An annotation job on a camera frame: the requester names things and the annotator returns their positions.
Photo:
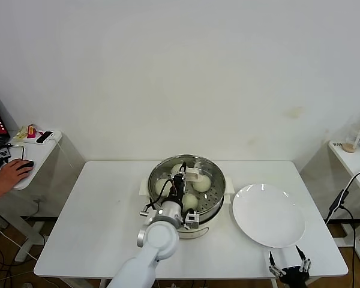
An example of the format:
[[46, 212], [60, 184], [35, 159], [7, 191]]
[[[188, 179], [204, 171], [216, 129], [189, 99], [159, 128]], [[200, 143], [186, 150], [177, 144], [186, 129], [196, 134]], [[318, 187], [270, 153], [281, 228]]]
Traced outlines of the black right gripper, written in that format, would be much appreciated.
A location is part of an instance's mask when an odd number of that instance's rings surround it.
[[298, 254], [301, 258], [300, 266], [291, 266], [280, 269], [276, 266], [272, 252], [269, 252], [269, 271], [273, 275], [279, 275], [280, 281], [290, 288], [307, 288], [306, 281], [309, 279], [309, 270], [311, 268], [311, 259], [307, 258], [304, 252], [296, 246]]

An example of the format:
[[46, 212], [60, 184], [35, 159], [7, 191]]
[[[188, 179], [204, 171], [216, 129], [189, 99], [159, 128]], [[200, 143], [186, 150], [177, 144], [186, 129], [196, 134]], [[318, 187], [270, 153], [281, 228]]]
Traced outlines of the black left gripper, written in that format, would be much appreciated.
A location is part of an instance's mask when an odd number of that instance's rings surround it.
[[170, 200], [182, 200], [185, 189], [185, 176], [187, 164], [182, 162], [180, 166], [180, 173], [172, 177], [172, 187], [170, 189], [169, 198]]

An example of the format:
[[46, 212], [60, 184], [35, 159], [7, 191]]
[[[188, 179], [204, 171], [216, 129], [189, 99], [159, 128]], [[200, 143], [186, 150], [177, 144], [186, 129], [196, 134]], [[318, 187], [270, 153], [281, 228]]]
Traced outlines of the person's bare hand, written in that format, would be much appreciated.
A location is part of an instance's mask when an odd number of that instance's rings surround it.
[[21, 180], [27, 178], [33, 169], [33, 163], [28, 160], [15, 159], [0, 169], [0, 192], [10, 191]]

